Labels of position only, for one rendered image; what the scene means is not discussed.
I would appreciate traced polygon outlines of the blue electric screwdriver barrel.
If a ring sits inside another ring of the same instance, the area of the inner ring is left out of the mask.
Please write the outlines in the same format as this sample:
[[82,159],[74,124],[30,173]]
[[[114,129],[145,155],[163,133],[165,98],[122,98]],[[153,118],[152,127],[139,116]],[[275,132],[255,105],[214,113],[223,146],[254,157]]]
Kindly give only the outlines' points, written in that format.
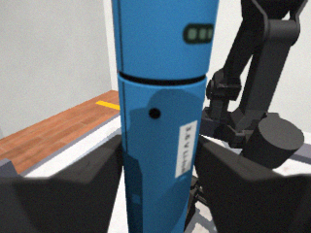
[[184,233],[220,0],[113,0],[128,233]]

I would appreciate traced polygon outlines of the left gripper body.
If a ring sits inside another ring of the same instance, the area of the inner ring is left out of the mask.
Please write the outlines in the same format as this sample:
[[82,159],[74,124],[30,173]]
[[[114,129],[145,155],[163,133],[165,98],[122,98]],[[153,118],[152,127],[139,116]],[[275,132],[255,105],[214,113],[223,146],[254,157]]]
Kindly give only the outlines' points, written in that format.
[[200,182],[198,177],[192,175],[191,184],[190,184],[190,193],[194,195],[194,201],[197,203],[199,201],[206,207],[208,207],[205,196],[203,194],[202,188],[200,188]]

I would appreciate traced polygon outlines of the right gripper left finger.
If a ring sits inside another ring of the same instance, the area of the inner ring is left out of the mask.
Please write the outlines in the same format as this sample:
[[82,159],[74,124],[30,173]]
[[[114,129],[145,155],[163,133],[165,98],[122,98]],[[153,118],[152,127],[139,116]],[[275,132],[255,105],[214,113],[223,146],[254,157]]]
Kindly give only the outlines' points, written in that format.
[[118,134],[49,177],[0,178],[0,233],[108,233],[122,167]]

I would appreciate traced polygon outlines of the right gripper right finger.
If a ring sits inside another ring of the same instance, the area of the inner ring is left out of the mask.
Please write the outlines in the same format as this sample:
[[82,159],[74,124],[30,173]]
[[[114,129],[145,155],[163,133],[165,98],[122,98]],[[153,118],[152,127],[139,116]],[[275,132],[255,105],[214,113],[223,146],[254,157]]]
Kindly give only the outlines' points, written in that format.
[[284,176],[198,134],[194,168],[218,233],[302,233],[311,173]]

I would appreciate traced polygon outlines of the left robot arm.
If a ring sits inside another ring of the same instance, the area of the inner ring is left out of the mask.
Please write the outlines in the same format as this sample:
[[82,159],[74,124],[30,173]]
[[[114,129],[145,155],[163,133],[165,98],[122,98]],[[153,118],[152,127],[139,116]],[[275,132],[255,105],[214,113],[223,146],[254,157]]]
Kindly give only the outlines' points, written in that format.
[[[279,168],[304,144],[300,129],[278,113],[267,112],[299,37],[299,15],[307,2],[241,0],[243,19],[225,65],[206,87],[210,104],[205,117],[226,121],[229,101],[237,100],[240,76],[252,56],[239,106],[229,115],[223,138],[230,148],[242,149],[239,155],[268,169]],[[283,19],[288,12],[290,18]]]

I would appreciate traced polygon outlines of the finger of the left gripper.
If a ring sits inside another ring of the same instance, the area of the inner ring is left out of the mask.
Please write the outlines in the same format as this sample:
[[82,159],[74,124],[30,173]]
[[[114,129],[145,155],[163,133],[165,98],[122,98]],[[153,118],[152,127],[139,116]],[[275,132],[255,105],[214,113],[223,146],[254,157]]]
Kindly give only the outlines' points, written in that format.
[[184,227],[184,232],[186,228],[188,227],[190,220],[192,219],[193,215],[195,213],[195,202],[194,202],[194,195],[190,193],[189,196],[189,202],[188,202],[188,208],[187,208],[187,215],[186,215],[186,224]]

